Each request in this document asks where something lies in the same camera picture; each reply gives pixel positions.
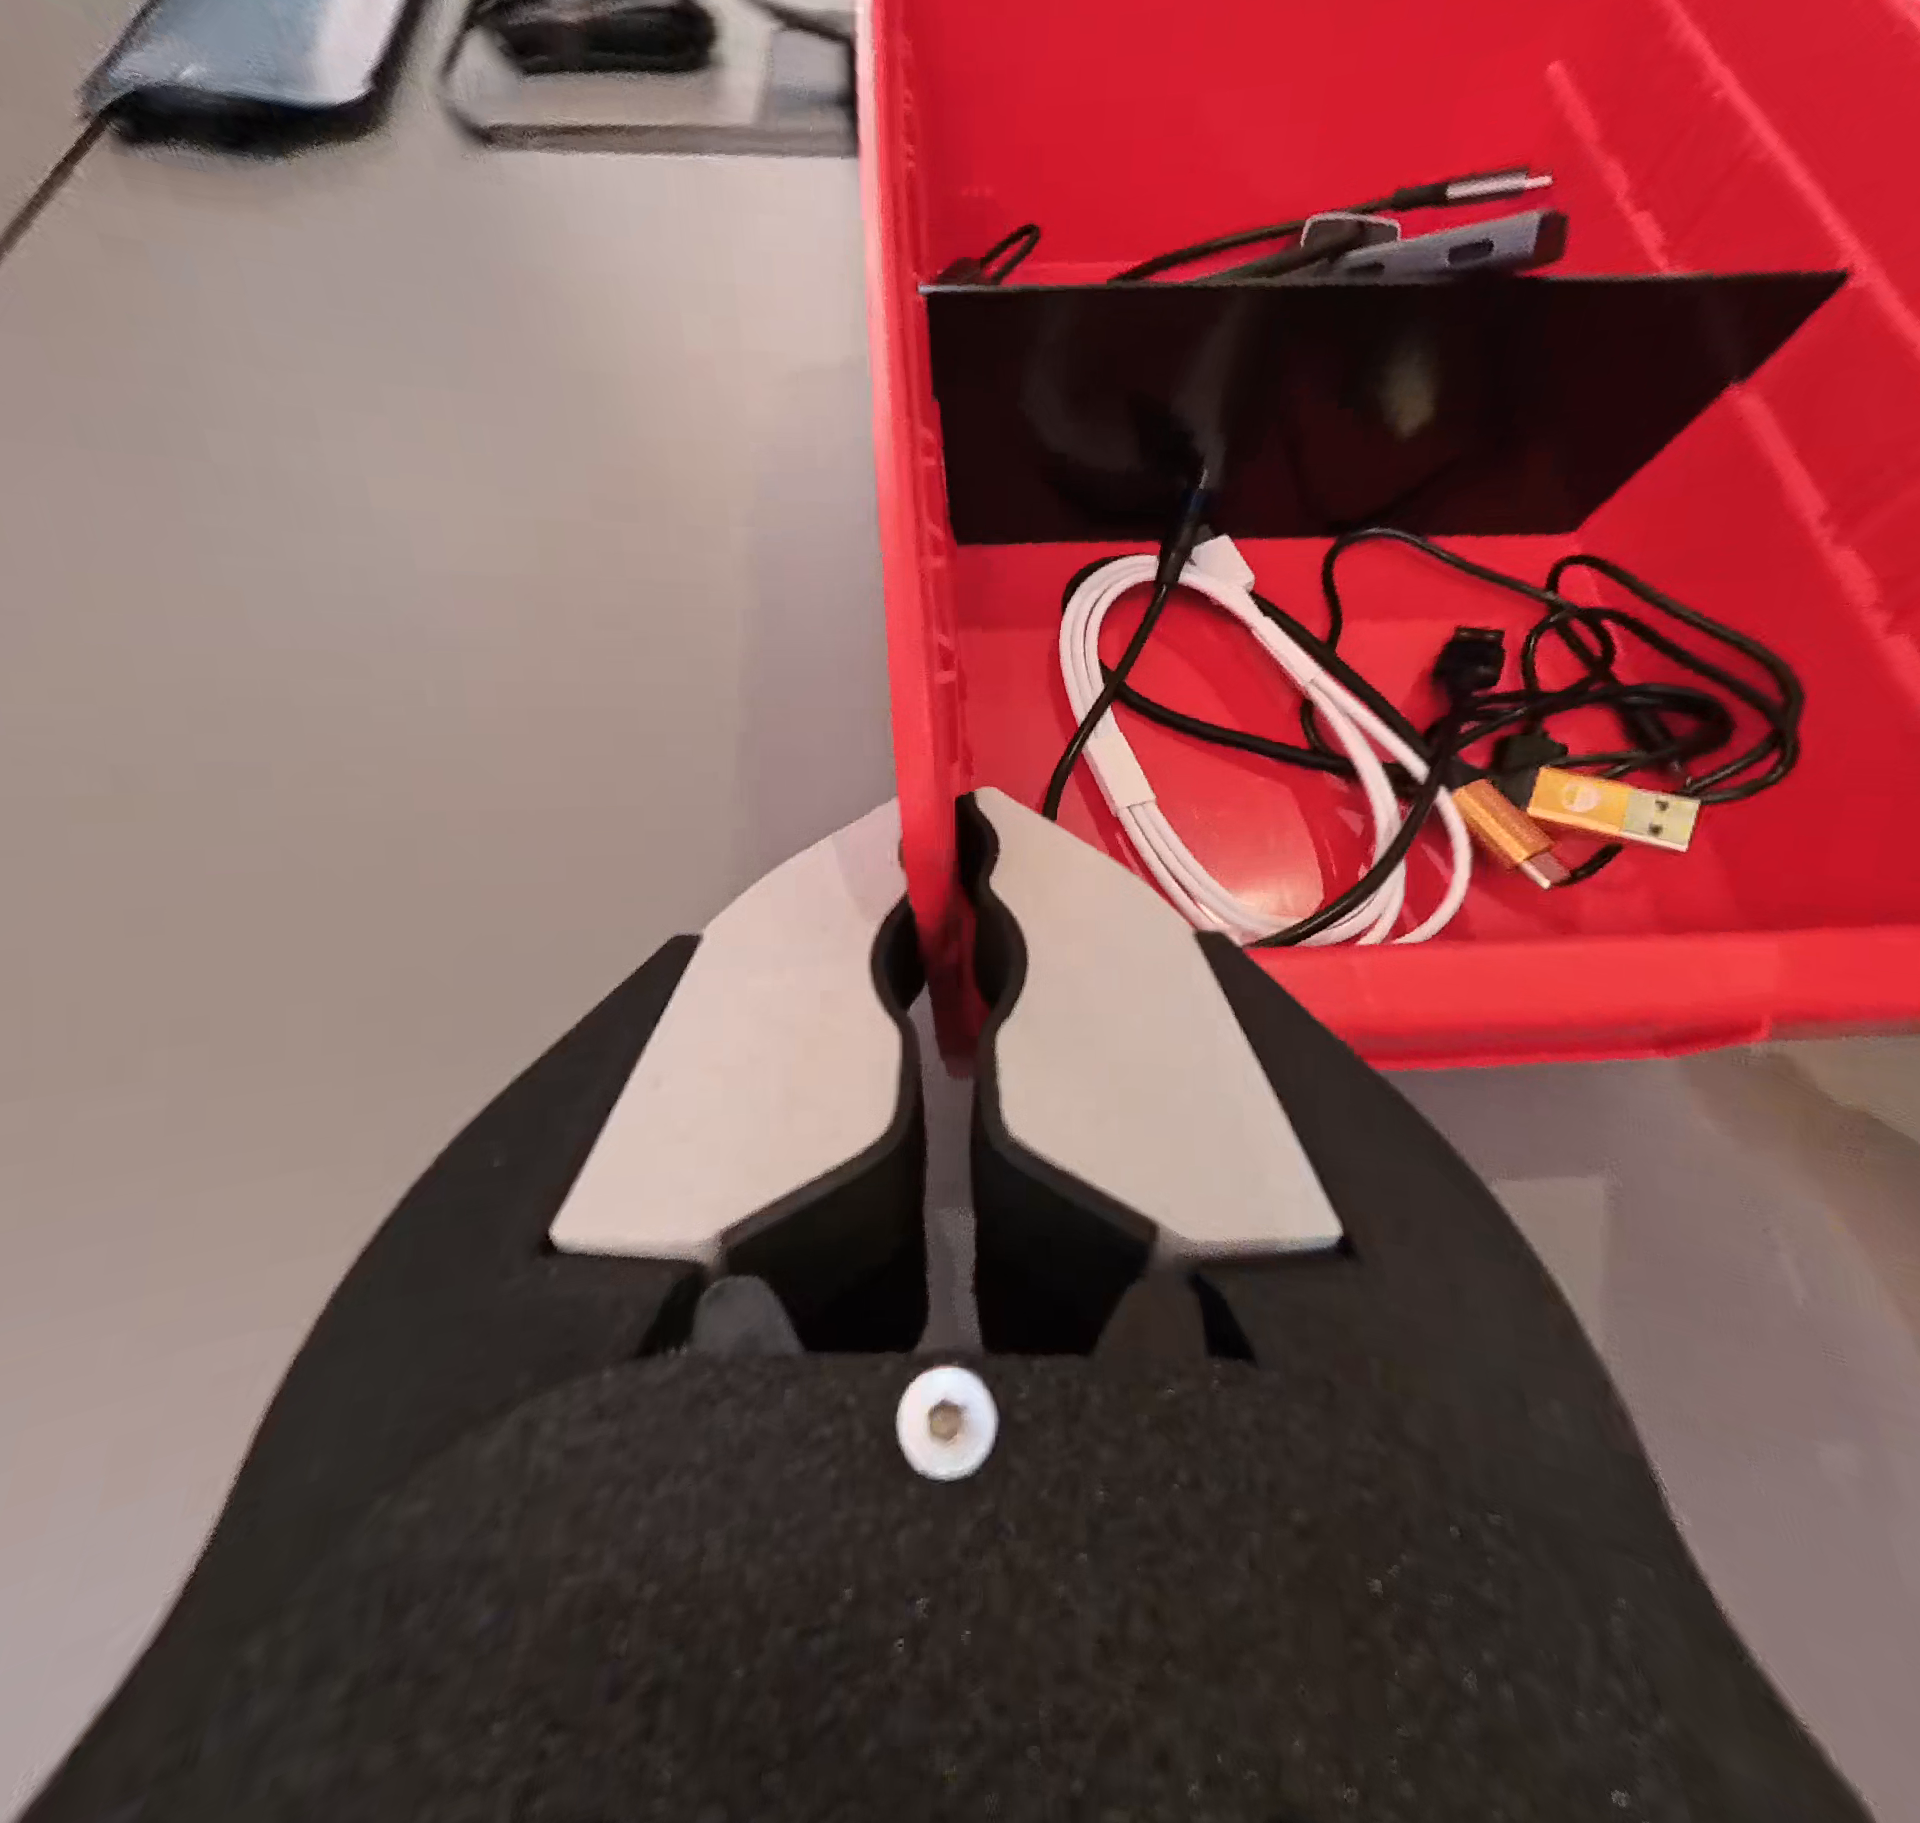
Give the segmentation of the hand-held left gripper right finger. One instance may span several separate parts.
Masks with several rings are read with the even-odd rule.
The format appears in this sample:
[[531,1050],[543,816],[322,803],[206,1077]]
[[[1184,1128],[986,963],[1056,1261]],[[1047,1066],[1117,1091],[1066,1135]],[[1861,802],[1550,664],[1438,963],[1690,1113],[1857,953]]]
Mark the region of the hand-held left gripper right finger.
[[1094,1351],[1144,1284],[1327,1261],[1337,1211],[1208,946],[1125,867],[997,785],[956,802],[973,1297],[989,1351]]

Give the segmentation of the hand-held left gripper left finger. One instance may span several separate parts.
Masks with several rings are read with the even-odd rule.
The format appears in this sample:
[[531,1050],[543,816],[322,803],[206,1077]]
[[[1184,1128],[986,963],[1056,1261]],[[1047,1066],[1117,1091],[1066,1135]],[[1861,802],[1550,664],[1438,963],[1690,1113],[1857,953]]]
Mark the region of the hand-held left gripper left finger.
[[672,969],[547,1249],[659,1261],[686,1351],[925,1341],[925,991],[899,803],[749,876]]

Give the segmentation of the grey usb hub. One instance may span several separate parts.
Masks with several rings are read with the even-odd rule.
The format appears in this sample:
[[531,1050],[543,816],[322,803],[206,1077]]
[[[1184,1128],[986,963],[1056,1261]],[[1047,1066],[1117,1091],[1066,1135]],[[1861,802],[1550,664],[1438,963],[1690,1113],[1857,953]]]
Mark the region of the grey usb hub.
[[1041,224],[1000,231],[989,249],[953,257],[930,289],[1149,289],[1149,283],[1443,283],[1526,275],[1573,249],[1573,215],[1537,163],[1417,176],[1360,204],[1317,204],[1279,224],[1215,231],[1149,249],[1122,272],[1041,257]]

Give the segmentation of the red storage bin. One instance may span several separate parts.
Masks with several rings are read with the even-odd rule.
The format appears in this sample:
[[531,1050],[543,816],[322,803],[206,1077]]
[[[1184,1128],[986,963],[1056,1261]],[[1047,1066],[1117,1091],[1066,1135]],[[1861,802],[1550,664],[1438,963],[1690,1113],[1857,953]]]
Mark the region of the red storage bin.
[[1438,946],[1251,953],[1374,1066],[1550,1066],[1911,1032],[1911,0],[867,0],[880,539],[906,883],[979,1034],[956,802],[1041,803],[1062,588],[1156,539],[953,534],[925,283],[1019,224],[1122,272],[1417,176],[1537,163],[1537,275],[1847,283],[1573,534],[1430,534],[1580,608],[1669,600],[1804,682],[1804,762],[1690,851],[1537,894],[1477,867]]

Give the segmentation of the black red-bin divider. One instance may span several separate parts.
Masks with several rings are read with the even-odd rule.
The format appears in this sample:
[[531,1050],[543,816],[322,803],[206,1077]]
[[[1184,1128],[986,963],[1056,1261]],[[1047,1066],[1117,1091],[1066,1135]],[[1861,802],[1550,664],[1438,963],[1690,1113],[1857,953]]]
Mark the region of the black red-bin divider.
[[1573,534],[1842,283],[925,289],[953,534]]

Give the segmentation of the blue grey pouch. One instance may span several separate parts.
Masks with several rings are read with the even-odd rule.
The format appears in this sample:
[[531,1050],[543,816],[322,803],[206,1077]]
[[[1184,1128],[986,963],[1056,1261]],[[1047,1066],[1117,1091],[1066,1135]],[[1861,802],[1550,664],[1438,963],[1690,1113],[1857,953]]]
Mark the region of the blue grey pouch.
[[383,128],[419,0],[146,0],[82,111],[141,142],[308,153]]

